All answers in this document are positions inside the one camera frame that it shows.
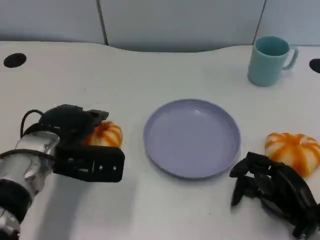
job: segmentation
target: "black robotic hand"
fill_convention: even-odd
[[[24,131],[31,113],[41,118]],[[120,148],[82,144],[108,115],[67,104],[24,115],[15,149],[0,153],[0,240],[19,238],[20,224],[52,172],[85,182],[122,179],[125,155]]]
[[[248,172],[254,177],[246,176]],[[295,226],[292,234],[296,239],[309,238],[320,226],[320,205],[307,183],[284,163],[248,152],[229,176],[237,178],[232,207],[240,202],[243,195],[259,198],[262,207]]]

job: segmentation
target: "black hole in table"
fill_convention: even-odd
[[[23,53],[14,53],[4,59],[3,65],[7,68],[17,68],[24,64],[26,60],[27,57]]]
[[[316,73],[320,74],[320,58],[312,59],[309,62],[309,67]]]

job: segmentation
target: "light blue mug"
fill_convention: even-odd
[[[284,66],[290,49],[294,50],[291,62]],[[290,70],[296,63],[299,50],[277,36],[264,36],[255,41],[248,68],[249,80],[267,87],[276,83],[282,71]]]

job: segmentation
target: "white wall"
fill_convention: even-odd
[[[267,0],[257,37],[276,35],[293,45],[320,45],[320,0]]]
[[[265,0],[0,0],[0,41],[195,52],[252,44]],[[319,45],[320,0],[266,0],[257,36]]]
[[[96,0],[0,0],[0,40],[104,43]]]
[[[189,52],[252,44],[264,0],[101,0],[110,46]]]

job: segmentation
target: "light purple plate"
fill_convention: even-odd
[[[143,132],[145,152],[161,169],[189,179],[227,169],[240,153],[234,119],[208,101],[182,99],[157,109]]]

